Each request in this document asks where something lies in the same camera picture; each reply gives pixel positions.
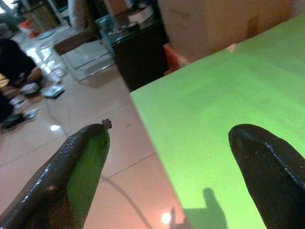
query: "tiled floor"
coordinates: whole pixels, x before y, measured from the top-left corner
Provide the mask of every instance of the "tiled floor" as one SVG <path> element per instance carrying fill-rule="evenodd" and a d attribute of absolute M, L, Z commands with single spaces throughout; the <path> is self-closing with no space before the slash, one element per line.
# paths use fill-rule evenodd
<path fill-rule="evenodd" d="M 63 83 L 66 91 L 57 100 L 31 100 L 30 109 L 38 108 L 34 121 L 0 135 L 0 213 L 67 136 L 109 118 L 111 147 L 84 228 L 168 229 L 162 217 L 172 208 L 176 222 L 183 222 L 179 201 L 116 67 L 81 83 L 67 74 Z M 51 131 L 52 125 L 60 128 Z"/>

